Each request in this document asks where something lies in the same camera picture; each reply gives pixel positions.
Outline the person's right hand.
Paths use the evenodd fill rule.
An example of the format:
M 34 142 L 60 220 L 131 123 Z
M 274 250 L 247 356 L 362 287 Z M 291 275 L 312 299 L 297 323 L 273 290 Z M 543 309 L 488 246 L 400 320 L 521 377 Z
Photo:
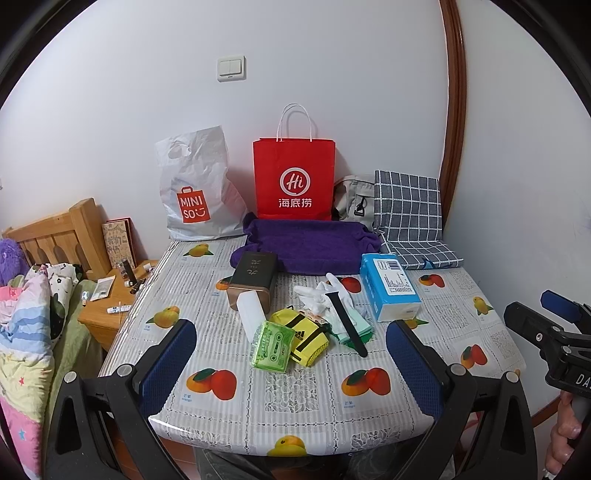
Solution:
M 568 441 L 576 439 L 581 431 L 581 423 L 575 416 L 572 400 L 571 393 L 566 391 L 560 393 L 557 423 L 551 430 L 550 444 L 545 457 L 545 468 L 553 475 L 557 475 L 570 459 L 574 449 Z

